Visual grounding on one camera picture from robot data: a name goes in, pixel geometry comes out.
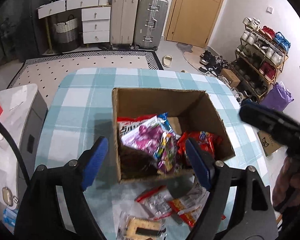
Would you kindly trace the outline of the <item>person's right hand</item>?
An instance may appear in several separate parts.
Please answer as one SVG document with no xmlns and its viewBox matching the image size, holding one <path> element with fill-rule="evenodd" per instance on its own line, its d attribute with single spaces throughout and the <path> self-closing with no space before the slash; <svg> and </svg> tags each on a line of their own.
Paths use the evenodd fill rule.
<svg viewBox="0 0 300 240">
<path fill-rule="evenodd" d="M 299 192 L 288 207 L 298 206 L 300 204 L 300 173 L 296 173 L 293 176 L 289 175 L 288 170 L 290 166 L 291 160 L 289 157 L 286 157 L 273 189 L 273 207 L 277 207 L 285 200 L 286 192 L 290 186 Z"/>
</svg>

